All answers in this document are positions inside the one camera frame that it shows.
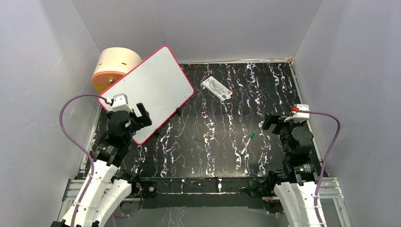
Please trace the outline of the green capped whiteboard marker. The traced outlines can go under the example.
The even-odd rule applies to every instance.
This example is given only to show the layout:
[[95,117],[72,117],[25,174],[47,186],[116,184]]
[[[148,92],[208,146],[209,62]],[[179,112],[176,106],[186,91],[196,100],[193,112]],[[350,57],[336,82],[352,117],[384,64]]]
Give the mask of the green capped whiteboard marker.
[[243,156],[243,155],[244,155],[244,153],[246,152],[246,150],[247,150],[247,148],[248,148],[248,146],[249,146],[251,140],[253,139],[254,135],[255,135],[254,132],[252,132],[252,133],[250,134],[250,136],[249,136],[249,138],[248,138],[248,141],[246,142],[244,148],[242,149],[242,151],[241,151],[241,153],[240,153],[240,156]]

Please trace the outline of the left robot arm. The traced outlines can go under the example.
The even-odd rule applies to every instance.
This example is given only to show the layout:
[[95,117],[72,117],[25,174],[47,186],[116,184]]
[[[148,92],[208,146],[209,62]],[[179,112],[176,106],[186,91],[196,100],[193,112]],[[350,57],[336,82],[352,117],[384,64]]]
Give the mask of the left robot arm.
[[134,110],[107,112],[108,129],[102,134],[93,156],[88,159],[90,171],[76,199],[53,227],[103,227],[119,203],[141,191],[136,175],[116,176],[128,153],[136,131],[151,126],[152,121],[142,103],[137,103],[140,116]]

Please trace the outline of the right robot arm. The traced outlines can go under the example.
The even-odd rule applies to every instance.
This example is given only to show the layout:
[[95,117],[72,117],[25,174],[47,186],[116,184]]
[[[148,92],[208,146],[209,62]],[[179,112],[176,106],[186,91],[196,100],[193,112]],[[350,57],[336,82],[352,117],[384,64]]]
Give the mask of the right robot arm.
[[306,119],[265,114],[263,130],[273,126],[284,153],[283,168],[269,171],[267,192],[277,196],[291,227],[324,227],[326,222],[317,191],[318,173],[311,160],[313,134]]

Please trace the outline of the pink framed whiteboard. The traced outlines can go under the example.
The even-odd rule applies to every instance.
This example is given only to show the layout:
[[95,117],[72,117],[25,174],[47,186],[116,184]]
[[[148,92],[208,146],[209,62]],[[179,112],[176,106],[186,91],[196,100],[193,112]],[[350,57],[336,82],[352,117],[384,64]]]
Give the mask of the pink framed whiteboard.
[[136,113],[142,103],[151,126],[132,137],[141,145],[153,135],[194,94],[194,88],[168,46],[162,46],[100,95],[112,98],[125,94]]

